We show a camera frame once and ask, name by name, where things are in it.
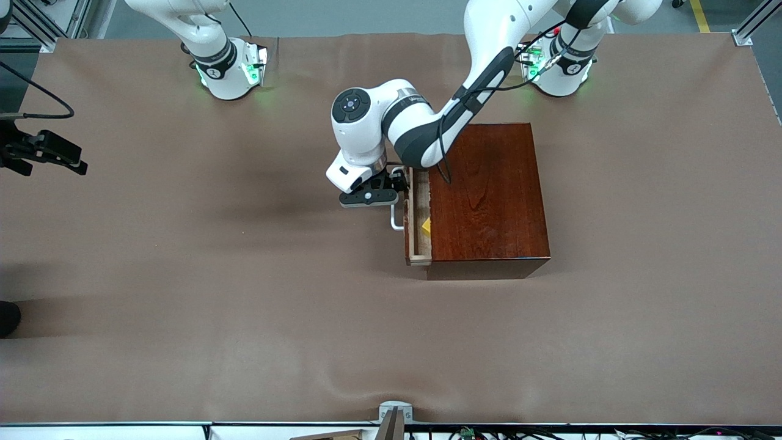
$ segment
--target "wooden box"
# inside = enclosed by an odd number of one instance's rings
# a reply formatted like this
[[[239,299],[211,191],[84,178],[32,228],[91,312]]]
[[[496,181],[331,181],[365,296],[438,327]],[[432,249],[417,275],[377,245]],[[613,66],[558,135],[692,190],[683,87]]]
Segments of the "wooden box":
[[[408,170],[407,263],[425,266],[429,280],[513,280],[548,261],[530,125],[471,124],[447,157],[450,185],[437,168]]]

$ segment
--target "yellow line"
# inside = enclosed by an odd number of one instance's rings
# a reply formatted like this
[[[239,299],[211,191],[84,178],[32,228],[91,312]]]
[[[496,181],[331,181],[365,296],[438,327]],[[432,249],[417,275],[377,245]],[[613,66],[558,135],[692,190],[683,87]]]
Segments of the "yellow line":
[[[708,28],[708,23],[706,22],[706,15],[703,13],[703,6],[701,6],[701,0],[690,0],[690,5],[692,5],[692,12],[695,14],[695,21],[698,22],[698,30],[702,34],[708,34],[711,33],[711,29]]]

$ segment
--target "brown table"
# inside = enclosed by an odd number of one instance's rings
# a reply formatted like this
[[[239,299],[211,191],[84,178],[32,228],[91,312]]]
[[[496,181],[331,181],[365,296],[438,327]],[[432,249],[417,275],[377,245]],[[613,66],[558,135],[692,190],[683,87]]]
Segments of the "brown table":
[[[476,122],[533,124],[552,253],[496,282],[423,281],[324,176],[333,97],[441,105],[463,37],[285,39],[278,87],[229,103],[178,46],[41,56],[77,116],[20,126],[90,171],[0,172],[0,419],[780,422],[782,129],[728,34],[609,35],[576,96],[490,101]]]

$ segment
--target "gray floor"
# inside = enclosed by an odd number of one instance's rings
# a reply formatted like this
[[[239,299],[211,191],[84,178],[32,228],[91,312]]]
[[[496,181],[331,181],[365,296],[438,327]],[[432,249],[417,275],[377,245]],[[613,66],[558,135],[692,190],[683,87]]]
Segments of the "gray floor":
[[[111,4],[103,0],[102,4]],[[757,6],[759,0],[701,0],[712,31],[729,31]],[[259,36],[318,37],[342,34],[413,32],[419,34],[462,34],[462,13],[467,0],[234,0],[250,30]],[[218,13],[229,35],[246,34],[230,10]],[[550,13],[533,29],[541,31],[558,21]],[[135,12],[124,0],[116,0],[106,38],[173,38],[172,33],[155,20]],[[638,26],[615,23],[617,33],[677,34],[698,32],[698,25],[688,2],[679,9],[664,0],[660,10],[649,21]],[[752,50],[775,102],[782,103],[782,14],[766,23],[753,37]],[[2,55],[7,63],[30,74],[35,55]],[[15,78],[6,80],[0,72],[2,105],[14,110],[19,106],[24,86]]]

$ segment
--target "wood grain top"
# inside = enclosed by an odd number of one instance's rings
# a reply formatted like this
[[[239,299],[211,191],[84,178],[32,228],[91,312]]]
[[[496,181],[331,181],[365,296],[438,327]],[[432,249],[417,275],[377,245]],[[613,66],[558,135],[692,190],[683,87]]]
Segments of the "wood grain top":
[[[429,170],[432,260],[546,258],[550,251],[530,124],[471,124]]]

